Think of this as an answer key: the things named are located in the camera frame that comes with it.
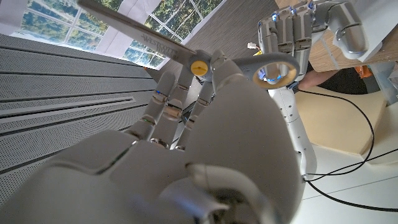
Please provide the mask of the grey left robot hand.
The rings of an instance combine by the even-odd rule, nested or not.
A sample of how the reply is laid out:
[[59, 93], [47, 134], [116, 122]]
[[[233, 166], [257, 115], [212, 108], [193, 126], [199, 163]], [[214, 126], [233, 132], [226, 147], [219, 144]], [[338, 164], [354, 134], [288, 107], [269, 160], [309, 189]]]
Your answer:
[[280, 55], [254, 73], [252, 80], [273, 90], [303, 79], [312, 45], [326, 30], [332, 31], [337, 47], [348, 59], [368, 51], [363, 23], [349, 1], [302, 1], [285, 6], [257, 25], [261, 52]]

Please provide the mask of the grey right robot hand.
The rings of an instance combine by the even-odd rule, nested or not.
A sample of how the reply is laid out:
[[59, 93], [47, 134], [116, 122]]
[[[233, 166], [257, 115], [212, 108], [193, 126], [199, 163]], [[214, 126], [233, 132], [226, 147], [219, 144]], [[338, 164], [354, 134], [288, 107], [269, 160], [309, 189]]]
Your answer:
[[49, 159], [6, 202], [2, 223], [289, 223], [305, 188], [274, 100], [222, 51], [214, 100], [181, 148], [177, 119], [103, 131]]

